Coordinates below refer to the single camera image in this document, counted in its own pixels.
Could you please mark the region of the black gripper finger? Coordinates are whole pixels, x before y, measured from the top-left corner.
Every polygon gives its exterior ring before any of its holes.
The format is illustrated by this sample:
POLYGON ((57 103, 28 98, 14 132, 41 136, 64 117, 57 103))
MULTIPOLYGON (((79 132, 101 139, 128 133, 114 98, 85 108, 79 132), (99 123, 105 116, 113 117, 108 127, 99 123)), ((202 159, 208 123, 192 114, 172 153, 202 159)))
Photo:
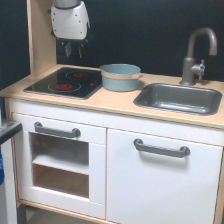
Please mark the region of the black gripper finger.
POLYGON ((69 57, 72 53, 72 48, 71 48, 71 42, 70 41, 66 41, 65 43, 65 54, 66 57, 69 57))
POLYGON ((78 43, 78 52, 80 59, 82 59, 84 57, 84 44, 82 42, 78 43))

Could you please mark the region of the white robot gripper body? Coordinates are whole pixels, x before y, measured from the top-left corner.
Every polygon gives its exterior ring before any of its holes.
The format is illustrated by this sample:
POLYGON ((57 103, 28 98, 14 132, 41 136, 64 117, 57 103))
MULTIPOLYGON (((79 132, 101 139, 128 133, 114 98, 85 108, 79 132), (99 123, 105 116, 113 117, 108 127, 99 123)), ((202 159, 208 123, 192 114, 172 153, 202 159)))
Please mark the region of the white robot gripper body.
POLYGON ((54 1, 50 9, 53 34, 60 39, 84 40, 90 28, 83 1, 54 1))

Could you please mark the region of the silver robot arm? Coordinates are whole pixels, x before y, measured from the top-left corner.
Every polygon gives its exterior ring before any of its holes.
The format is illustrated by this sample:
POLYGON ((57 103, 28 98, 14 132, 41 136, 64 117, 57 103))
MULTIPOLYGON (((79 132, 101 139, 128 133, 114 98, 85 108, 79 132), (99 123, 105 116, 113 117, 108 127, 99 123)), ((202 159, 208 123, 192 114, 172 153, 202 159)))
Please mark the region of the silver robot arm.
POLYGON ((65 54, 72 52, 71 43, 84 45, 90 30, 85 3, 82 0, 53 0, 50 9, 53 35, 65 44, 65 54))

